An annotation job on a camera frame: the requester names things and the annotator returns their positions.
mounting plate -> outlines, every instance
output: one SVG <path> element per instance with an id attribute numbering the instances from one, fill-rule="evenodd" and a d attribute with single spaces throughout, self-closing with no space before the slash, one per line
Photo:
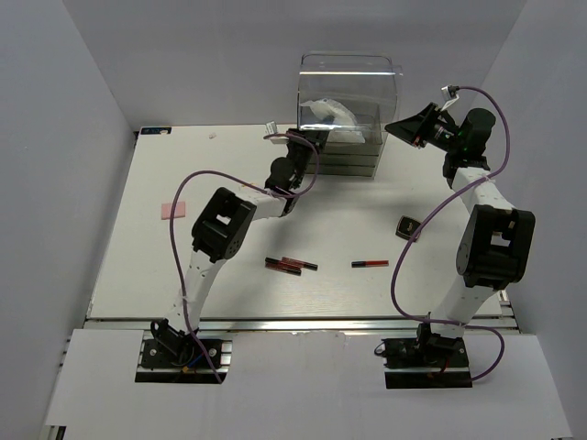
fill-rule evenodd
<path id="1" fill-rule="evenodd" d="M 448 359 L 425 359 L 415 348 L 415 338 L 385 339 L 385 388 L 471 388 L 469 358 L 463 344 Z M 445 371 L 439 369 L 448 365 Z"/>
<path id="2" fill-rule="evenodd" d="M 201 339 L 202 344 L 206 347 L 208 354 L 210 350 L 213 351 L 212 365 L 216 369 L 220 368 L 220 359 L 222 357 L 222 339 Z M 135 375 L 135 382 L 149 382 L 149 383 L 218 383 L 216 377 L 209 371 L 210 367 L 205 357 L 200 357 L 187 371 L 183 371 L 183 367 L 200 356 L 201 351 L 198 346 L 190 352 L 186 359 L 182 359 L 181 364 L 175 362 L 174 359 L 166 353 L 165 349 L 157 343 L 155 339 L 148 339 L 145 341 L 142 358 L 138 364 L 144 369 L 150 371 L 137 371 Z M 226 373 L 218 373 L 220 378 L 224 380 Z"/>

white table surface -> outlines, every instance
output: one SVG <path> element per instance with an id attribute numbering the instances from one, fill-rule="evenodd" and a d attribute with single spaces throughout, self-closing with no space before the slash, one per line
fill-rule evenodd
<path id="1" fill-rule="evenodd" d="M 170 135 L 139 136 L 89 317 L 167 313 L 179 281 L 161 204 L 197 170 L 224 171 L 262 186 L 271 162 L 286 151 L 263 135 L 264 126 L 178 126 Z M 436 148 L 418 150 L 389 136 L 374 180 L 319 176 L 291 214 L 251 225 L 243 247 L 218 275 L 203 317 L 398 316 L 390 280 L 405 241 L 395 228 L 402 215 L 422 220 L 451 194 L 442 177 L 443 158 Z M 187 216 L 175 227 L 184 265 L 192 225 L 220 186 L 240 191 L 232 181 L 209 176 L 195 178 L 183 191 Z M 456 276 L 455 255 L 468 218 L 455 201 L 412 246 L 397 284 L 406 311 L 426 314 L 442 299 Z M 295 277 L 264 268 L 265 257 L 283 256 L 314 262 L 319 271 Z M 364 259 L 389 259 L 391 265 L 350 268 L 351 261 Z M 479 314 L 500 314 L 497 297 Z"/>
<path id="2" fill-rule="evenodd" d="M 76 330 L 47 424 L 64 440 L 549 440 L 570 436 L 537 338 L 461 390 L 386 390 L 376 335 L 241 334 L 222 385 L 135 383 L 142 331 Z M 497 338 L 466 335 L 473 374 Z"/>

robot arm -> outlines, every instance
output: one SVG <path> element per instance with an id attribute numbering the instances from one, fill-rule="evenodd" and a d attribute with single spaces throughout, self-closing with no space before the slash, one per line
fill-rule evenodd
<path id="1" fill-rule="evenodd" d="M 489 175 L 481 168 L 459 168 L 458 191 Z M 509 282 L 522 279 L 534 229 L 534 216 L 516 210 L 490 180 L 461 196 L 471 217 L 457 253 L 457 276 L 430 318 L 468 324 L 485 301 Z M 457 338 L 463 326 L 432 324 L 431 333 Z"/>
<path id="2" fill-rule="evenodd" d="M 192 328 L 198 328 L 212 284 L 227 260 L 240 249 L 250 223 L 262 218 L 281 217 L 286 203 L 286 199 L 253 190 L 238 196 L 226 188 L 216 191 L 192 231 L 192 256 L 185 272 L 186 296 L 183 297 L 180 290 L 167 314 L 173 328 L 185 329 L 183 302 L 187 304 Z"/>
<path id="3" fill-rule="evenodd" d="M 192 256 L 184 275 L 185 296 L 180 290 L 167 317 L 151 322 L 150 326 L 154 339 L 168 358 L 181 359 L 186 351 L 193 350 L 194 341 L 186 333 L 183 307 L 187 307 L 190 325 L 197 331 L 212 284 L 224 264 L 240 250 L 251 222 L 288 215 L 294 209 L 298 197 L 291 190 L 302 183 L 312 157 L 312 150 L 297 139 L 313 143 L 320 153 L 328 132 L 289 129 L 287 133 L 293 135 L 287 142 L 287 156 L 271 164 L 266 193 L 235 194 L 219 188 L 194 223 Z"/>
<path id="4" fill-rule="evenodd" d="M 534 231 L 534 215 L 515 209 L 489 179 L 491 173 L 483 153 L 495 116 L 474 108 L 457 126 L 447 112 L 459 98 L 458 89 L 443 88 L 447 102 L 442 107 L 430 103 L 417 115 L 385 127 L 414 147 L 430 143 L 445 151 L 443 176 L 455 192 L 480 178 L 487 179 L 461 195 L 471 217 L 457 253 L 458 275 L 443 301 L 430 313 L 431 323 L 418 326 L 414 350 L 407 350 L 417 365 L 435 364 L 457 350 L 464 352 L 464 325 L 495 292 L 522 279 Z"/>

pink sponge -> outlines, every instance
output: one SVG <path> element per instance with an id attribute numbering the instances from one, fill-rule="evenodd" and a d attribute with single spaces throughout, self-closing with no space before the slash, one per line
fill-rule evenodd
<path id="1" fill-rule="evenodd" d="M 185 217 L 185 202 L 178 202 L 175 205 L 174 218 Z M 169 220 L 172 218 L 172 203 L 161 204 L 161 220 Z"/>

small black object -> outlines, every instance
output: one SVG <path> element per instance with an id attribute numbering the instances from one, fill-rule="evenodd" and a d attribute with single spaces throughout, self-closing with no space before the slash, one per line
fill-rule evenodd
<path id="1" fill-rule="evenodd" d="M 144 126 L 140 129 L 141 135 L 170 135 L 171 133 L 170 126 Z"/>
<path id="2" fill-rule="evenodd" d="M 420 227 L 420 222 L 418 222 L 414 218 L 406 217 L 404 215 L 402 218 L 400 218 L 400 221 L 397 224 L 395 234 L 398 237 L 401 237 L 405 240 L 409 240 L 418 227 Z"/>

